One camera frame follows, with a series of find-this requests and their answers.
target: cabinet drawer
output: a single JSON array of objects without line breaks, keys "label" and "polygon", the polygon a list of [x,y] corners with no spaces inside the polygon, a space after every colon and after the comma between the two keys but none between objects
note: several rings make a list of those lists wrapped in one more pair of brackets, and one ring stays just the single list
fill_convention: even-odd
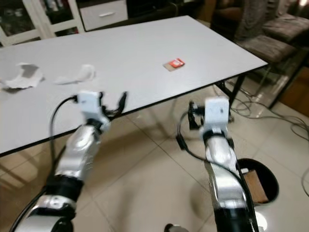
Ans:
[{"label": "cabinet drawer", "polygon": [[127,20],[125,0],[112,1],[81,9],[85,30],[100,28]]}]

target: robotic arm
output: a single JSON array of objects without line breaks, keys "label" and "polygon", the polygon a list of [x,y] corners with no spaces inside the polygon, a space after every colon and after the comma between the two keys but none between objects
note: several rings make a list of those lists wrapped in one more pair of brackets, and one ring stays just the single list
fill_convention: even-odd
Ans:
[{"label": "robotic arm", "polygon": [[[195,122],[200,116],[201,128]],[[205,106],[189,104],[191,130],[198,130],[205,144],[205,168],[209,174],[214,217],[219,232],[258,232],[254,206],[249,189],[238,168],[234,143],[227,136],[229,101],[226,98],[206,99]],[[198,158],[187,147],[181,130],[177,141],[181,149]],[[167,225],[165,232],[180,232],[184,228]]]},{"label": "robotic arm", "polygon": [[39,198],[16,232],[73,231],[71,220],[75,217],[77,200],[98,152],[100,135],[108,131],[111,121],[123,112],[126,103],[125,92],[118,109],[111,111],[101,105],[102,97],[102,93],[96,92],[77,95],[86,123],[68,139],[55,176],[46,184],[46,193]]},{"label": "robotic arm", "polygon": [[[102,93],[81,92],[77,103],[86,123],[68,139],[46,192],[30,210],[16,232],[72,232],[71,220],[75,217],[76,203],[84,181],[92,168],[100,145],[100,135],[110,128],[111,121],[119,116],[126,102],[126,93],[117,110],[101,105]],[[198,129],[195,116],[202,117],[200,135],[205,144],[203,160],[209,173],[215,221],[219,232],[258,232],[250,192],[238,169],[232,140],[227,137],[229,102],[225,98],[208,99],[205,107],[189,105],[190,129]],[[195,156],[185,144],[180,127],[177,138],[182,149]],[[169,224],[165,232],[187,232]]]}]

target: white table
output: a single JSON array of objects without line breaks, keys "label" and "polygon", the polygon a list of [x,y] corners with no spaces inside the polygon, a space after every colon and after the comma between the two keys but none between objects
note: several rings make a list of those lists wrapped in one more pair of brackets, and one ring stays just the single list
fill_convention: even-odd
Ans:
[{"label": "white table", "polygon": [[[163,64],[175,58],[186,65],[167,71]],[[266,65],[188,16],[3,48],[0,78],[15,77],[20,62],[38,65],[45,80],[17,93],[0,91],[0,156],[46,141],[52,111],[80,90],[106,92],[104,104],[111,108],[128,91],[129,113]],[[96,67],[95,80],[53,84],[60,75],[76,74],[82,64]],[[76,105],[66,104],[56,117],[55,134],[82,122]]]}]

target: electrical cable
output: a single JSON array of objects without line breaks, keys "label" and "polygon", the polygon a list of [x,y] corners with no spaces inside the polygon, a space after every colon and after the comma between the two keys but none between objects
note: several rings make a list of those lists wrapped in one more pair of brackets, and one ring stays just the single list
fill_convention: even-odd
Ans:
[{"label": "electrical cable", "polygon": [[[213,87],[214,93],[215,93],[217,96],[220,96],[220,95],[218,94],[218,92],[216,91],[215,87],[214,87],[214,86],[212,86],[212,87]],[[291,124],[291,126],[290,126],[291,131],[292,131],[296,136],[298,136],[298,137],[300,137],[300,138],[302,138],[302,139],[304,139],[304,140],[306,140],[306,141],[309,142],[309,126],[304,122],[304,120],[302,120],[301,118],[296,117],[296,116],[284,116],[284,115],[280,115],[280,114],[274,112],[273,110],[268,109],[268,107],[267,107],[266,105],[264,105],[264,104],[262,104],[262,103],[260,103],[260,102],[256,102],[256,101],[254,102],[254,101],[252,101],[252,99],[251,99],[246,93],[244,93],[244,92],[242,92],[242,93],[246,96],[246,98],[248,98],[248,101],[242,101],[242,100],[236,99],[236,100],[239,101],[240,103],[239,103],[235,108],[231,108],[231,110],[232,110],[233,112],[235,112],[236,114],[238,114],[238,115],[240,115],[240,116],[242,116],[242,117],[248,118],[248,119],[266,119],[266,118],[272,118],[272,119],[279,119],[279,120],[282,120],[282,121],[289,122],[289,123]],[[244,105],[245,108],[238,109],[238,106],[241,105],[241,104]],[[251,112],[250,107],[251,107],[253,104],[258,104],[258,105],[260,105],[260,106],[262,106],[262,107],[268,109],[271,113],[273,113],[273,114],[276,115],[276,116],[259,116],[259,117],[251,117],[250,115],[252,114],[252,112]],[[243,110],[245,110],[245,109],[248,110],[249,114],[244,115],[244,114],[240,113],[240,111],[243,111]],[[298,128],[300,128],[300,129],[302,129],[302,130],[305,130],[305,131],[307,132],[307,138],[304,137],[304,136],[302,136],[301,134],[297,133],[297,132],[294,130],[294,127],[298,127]],[[306,180],[305,180],[305,177],[307,176],[308,173],[309,173],[309,168],[307,168],[307,169],[304,171],[304,173],[302,174],[302,177],[301,177],[301,186],[302,186],[302,189],[303,189],[303,191],[305,192],[305,194],[309,197],[309,192],[308,192],[308,191],[306,190],[306,188],[305,188],[305,181],[306,181]]]},{"label": "electrical cable", "polygon": [[53,114],[52,114],[52,117],[50,119],[50,122],[49,122],[49,141],[50,141],[50,155],[51,155],[51,166],[52,166],[52,169],[51,169],[51,172],[55,172],[56,170],[56,150],[55,150],[55,140],[54,140],[54,123],[55,123],[55,117],[56,117],[56,114],[58,112],[58,110],[60,109],[60,107],[68,102],[68,101],[77,101],[77,96],[72,96],[72,97],[69,97],[69,98],[66,98],[65,100],[63,100],[57,107],[56,109],[54,110]]},{"label": "electrical cable", "polygon": [[60,109],[60,107],[70,101],[77,101],[77,96],[72,96],[69,98],[66,98],[65,100],[63,100],[54,110],[51,120],[50,120],[50,124],[49,124],[49,139],[50,139],[50,155],[51,155],[51,170],[47,176],[47,180],[46,180],[46,184],[45,186],[41,189],[41,191],[26,205],[26,207],[22,210],[22,212],[18,215],[17,219],[14,221],[14,223],[12,224],[9,232],[14,232],[17,228],[17,226],[19,225],[19,223],[22,221],[22,219],[25,217],[25,215],[27,214],[27,212],[30,210],[30,208],[38,201],[38,199],[45,194],[46,192],[46,185],[47,183],[54,177],[55,174],[55,170],[56,170],[56,166],[57,163],[59,162],[62,154],[65,151],[65,146],[61,149],[59,155],[56,157],[56,150],[55,150],[55,141],[54,141],[54,120],[56,117],[56,114],[58,112],[58,110]]},{"label": "electrical cable", "polygon": [[207,159],[204,159],[198,155],[196,155],[195,153],[193,153],[187,146],[183,136],[182,136],[182,133],[181,133],[181,124],[182,124],[182,121],[184,119],[184,117],[186,117],[188,115],[188,111],[184,112],[180,118],[180,121],[177,125],[177,135],[178,137],[181,139],[181,142],[182,142],[182,148],[191,156],[193,156],[194,158],[200,160],[200,161],[203,161],[203,162],[206,162],[206,163],[211,163],[213,165],[216,165],[226,171],[228,171],[229,173],[232,174],[233,177],[236,178],[236,180],[239,182],[240,186],[242,187],[243,191],[244,191],[244,194],[246,196],[246,200],[247,200],[247,203],[248,203],[248,210],[249,210],[249,214],[250,214],[250,219],[252,220],[252,223],[253,223],[253,227],[255,228],[256,231],[258,231],[258,224],[257,224],[257,221],[256,221],[256,217],[255,217],[255,210],[254,210],[254,204],[253,204],[253,200],[252,200],[252,197],[251,197],[251,194],[250,194],[250,191],[249,191],[249,188],[246,184],[246,181],[242,175],[242,172],[239,170],[239,165],[238,165],[238,162],[237,162],[237,168],[238,168],[238,171],[239,171],[239,175],[240,177],[235,174],[233,171],[229,170],[228,168],[226,168],[225,166],[219,164],[219,163],[216,163],[216,162],[213,162],[213,161],[210,161],[210,160],[207,160]]}]

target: glass cabinet door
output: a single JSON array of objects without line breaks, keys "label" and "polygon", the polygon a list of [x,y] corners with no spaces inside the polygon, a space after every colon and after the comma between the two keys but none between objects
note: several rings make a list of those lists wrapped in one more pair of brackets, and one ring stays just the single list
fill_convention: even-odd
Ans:
[{"label": "glass cabinet door", "polygon": [[0,27],[4,46],[46,38],[29,0],[0,0]]},{"label": "glass cabinet door", "polygon": [[75,0],[32,0],[52,37],[84,32]]}]

